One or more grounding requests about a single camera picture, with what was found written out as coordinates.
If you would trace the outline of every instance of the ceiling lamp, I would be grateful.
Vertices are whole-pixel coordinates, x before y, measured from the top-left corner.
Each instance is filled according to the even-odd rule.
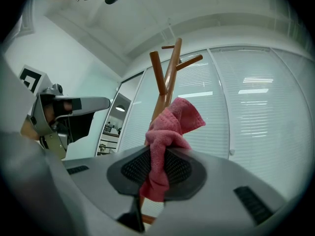
[[[117,109],[118,111],[121,111],[121,112],[124,112],[124,111],[125,111],[125,108],[124,108],[123,105],[118,105],[118,106],[116,107],[116,109]]]

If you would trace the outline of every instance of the pink towel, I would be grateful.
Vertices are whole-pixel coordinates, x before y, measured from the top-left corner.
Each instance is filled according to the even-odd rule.
[[[155,202],[164,201],[164,193],[169,189],[164,171],[165,148],[172,145],[190,149],[183,134],[205,125],[197,109],[183,98],[176,98],[154,120],[146,133],[151,151],[151,171],[140,189],[141,196]]]

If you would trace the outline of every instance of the white ceiling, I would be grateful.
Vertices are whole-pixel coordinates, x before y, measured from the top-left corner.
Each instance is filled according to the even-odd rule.
[[[47,17],[120,76],[148,49],[202,28],[250,25],[303,45],[306,38],[286,0],[118,0],[113,5],[69,0]]]

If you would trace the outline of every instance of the ceiling light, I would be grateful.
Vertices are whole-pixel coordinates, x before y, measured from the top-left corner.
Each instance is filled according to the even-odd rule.
[[[248,90],[240,90],[238,94],[243,93],[262,93],[262,92],[268,92],[269,89],[248,89]]]
[[[124,112],[124,111],[125,111],[125,108],[124,108],[123,105],[118,105],[118,106],[116,107],[116,109],[117,109],[118,111],[121,111],[121,112]]]
[[[189,93],[189,94],[182,94],[178,95],[180,98],[190,98],[190,97],[198,97],[198,96],[207,96],[207,95],[212,95],[213,92],[197,92],[197,93]]]

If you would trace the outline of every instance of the coat rack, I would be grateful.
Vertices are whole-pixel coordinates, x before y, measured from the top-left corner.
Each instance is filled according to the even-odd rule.
[[[156,107],[153,112],[151,123],[158,117],[160,113],[163,112],[163,110],[166,107],[168,107],[171,104],[177,71],[203,59],[202,55],[197,55],[196,57],[192,59],[182,62],[180,59],[181,48],[182,48],[181,38],[178,38],[176,40],[175,45],[162,46],[162,49],[173,49],[173,53],[169,61],[165,76],[163,75],[158,51],[154,51],[150,53],[152,67],[154,70],[154,75],[157,80],[157,87],[159,91],[159,96],[157,99]],[[140,207],[142,207],[143,202],[144,202],[144,198],[140,197]]]

